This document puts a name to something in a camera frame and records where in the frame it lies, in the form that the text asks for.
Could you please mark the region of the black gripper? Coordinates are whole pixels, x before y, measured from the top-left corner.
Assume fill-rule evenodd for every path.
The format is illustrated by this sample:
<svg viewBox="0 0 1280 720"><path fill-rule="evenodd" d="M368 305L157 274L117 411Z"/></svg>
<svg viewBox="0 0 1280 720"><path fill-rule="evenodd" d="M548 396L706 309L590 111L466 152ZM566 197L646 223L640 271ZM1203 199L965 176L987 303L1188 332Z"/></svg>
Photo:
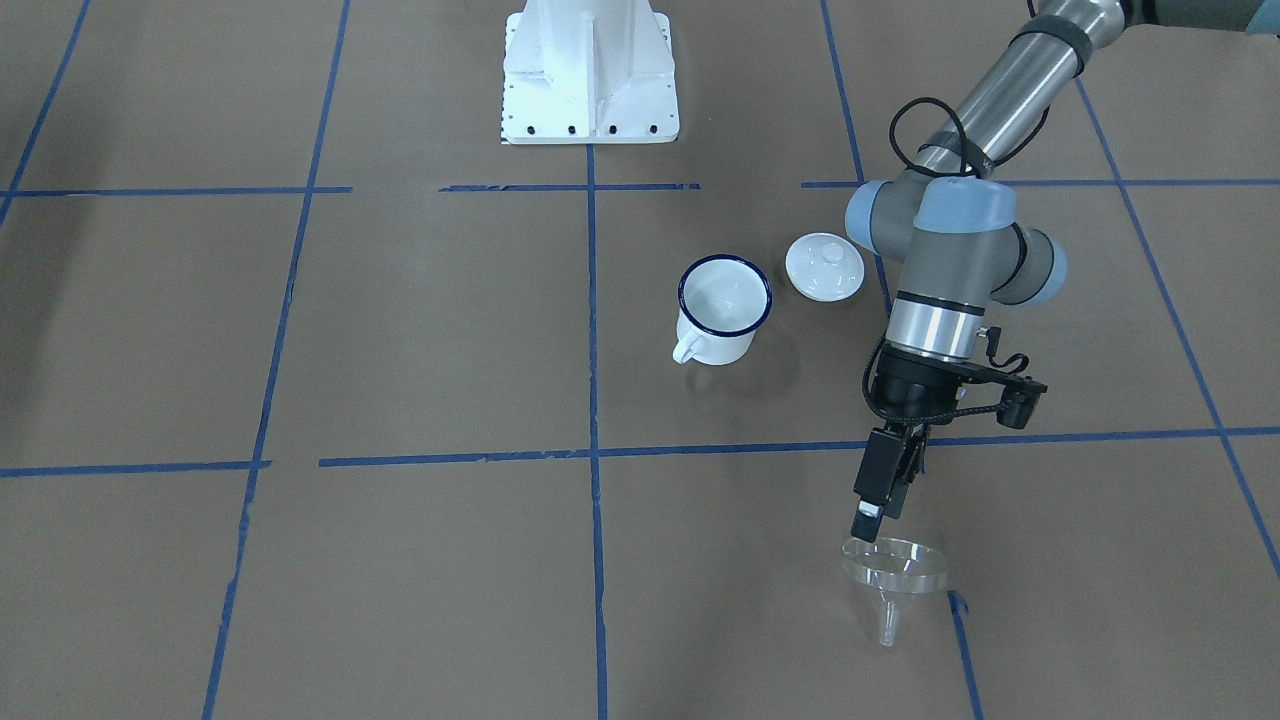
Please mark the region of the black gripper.
<svg viewBox="0 0 1280 720"><path fill-rule="evenodd" d="M874 542L886 518L902 515L924 465L931 425L959 418L963 377L950 361L879 345L869 364L868 406L881 420L863 451L854 482L852 538Z"/></svg>

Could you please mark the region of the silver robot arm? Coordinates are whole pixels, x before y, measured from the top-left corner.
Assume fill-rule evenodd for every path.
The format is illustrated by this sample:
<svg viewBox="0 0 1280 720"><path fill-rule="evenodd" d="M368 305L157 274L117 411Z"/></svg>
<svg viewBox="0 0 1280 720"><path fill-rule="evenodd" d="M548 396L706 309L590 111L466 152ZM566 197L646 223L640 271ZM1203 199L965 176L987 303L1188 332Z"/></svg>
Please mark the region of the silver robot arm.
<svg viewBox="0 0 1280 720"><path fill-rule="evenodd" d="M1038 131L1057 94L1093 54L1133 27L1161 26L1275 35L1275 1L1042 1L998 60L893 181L851 197L850 240L902 272L861 379L882 420L868 439L854 491L850 534L872 543L899 518L922 466L931 429L991 414L1023 429L1046 388L1025 375L1021 354L1000 361L991 302L1030 306L1068 277L1059 242L1016 219L1018 196L993 173Z"/></svg>

